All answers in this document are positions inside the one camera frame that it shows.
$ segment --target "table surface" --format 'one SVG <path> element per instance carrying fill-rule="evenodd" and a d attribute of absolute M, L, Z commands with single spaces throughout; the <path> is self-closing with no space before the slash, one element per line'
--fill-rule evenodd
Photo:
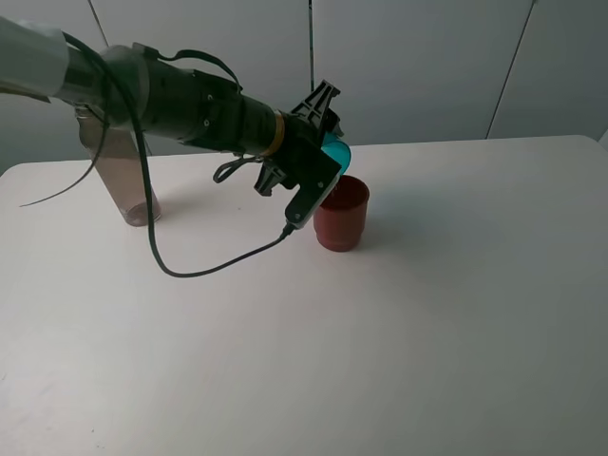
<path fill-rule="evenodd" d="M 151 160 L 174 269 L 273 240 L 228 156 Z M 0 179 L 0 446 L 17 455 L 608 453 L 608 153 L 583 137 L 361 146 L 360 247 L 312 224 L 199 279 L 87 163 Z"/>

